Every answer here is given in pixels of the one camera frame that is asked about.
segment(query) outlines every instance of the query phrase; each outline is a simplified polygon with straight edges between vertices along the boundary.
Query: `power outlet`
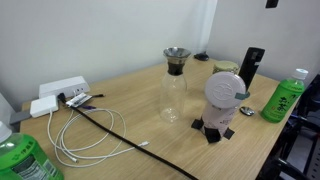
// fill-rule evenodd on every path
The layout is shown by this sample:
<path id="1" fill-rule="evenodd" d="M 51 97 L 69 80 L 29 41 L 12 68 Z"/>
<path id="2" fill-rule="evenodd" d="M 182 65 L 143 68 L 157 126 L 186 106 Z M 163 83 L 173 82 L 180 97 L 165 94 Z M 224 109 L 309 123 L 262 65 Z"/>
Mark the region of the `power outlet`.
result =
<path id="1" fill-rule="evenodd" d="M 41 84 L 39 87 L 39 98 L 50 95 L 58 96 L 60 93 L 68 97 L 73 97 L 80 93 L 89 92 L 90 87 L 82 76 L 77 76 L 60 81 Z"/>

